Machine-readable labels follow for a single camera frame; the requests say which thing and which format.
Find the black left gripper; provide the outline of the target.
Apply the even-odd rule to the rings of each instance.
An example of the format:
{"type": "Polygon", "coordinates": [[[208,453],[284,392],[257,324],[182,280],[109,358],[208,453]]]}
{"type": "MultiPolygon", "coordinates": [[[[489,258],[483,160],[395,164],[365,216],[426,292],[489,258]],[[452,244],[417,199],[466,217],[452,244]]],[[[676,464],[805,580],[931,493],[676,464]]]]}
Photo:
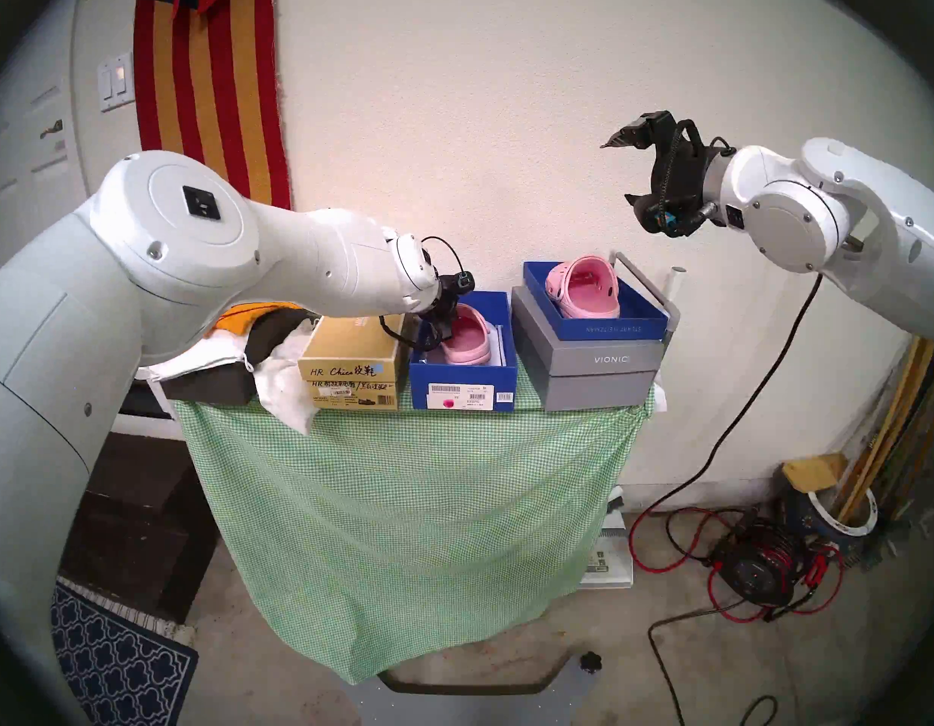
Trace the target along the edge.
{"type": "Polygon", "coordinates": [[[453,333],[458,318],[458,277],[440,277],[439,293],[420,321],[420,351],[433,351],[453,333]]]}

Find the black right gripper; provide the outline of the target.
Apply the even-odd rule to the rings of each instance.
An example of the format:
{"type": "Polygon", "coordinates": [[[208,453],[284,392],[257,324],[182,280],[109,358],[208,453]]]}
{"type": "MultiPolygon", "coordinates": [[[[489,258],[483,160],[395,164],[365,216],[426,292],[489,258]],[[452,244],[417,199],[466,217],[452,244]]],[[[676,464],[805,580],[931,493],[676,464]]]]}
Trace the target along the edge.
{"type": "Polygon", "coordinates": [[[649,211],[660,203],[666,207],[695,207],[701,204],[703,183],[717,157],[728,158],[732,146],[720,137],[705,142],[694,121],[677,121],[667,110],[646,112],[611,135],[601,147],[650,147],[656,150],[651,192],[625,194],[634,211],[649,211]]]}

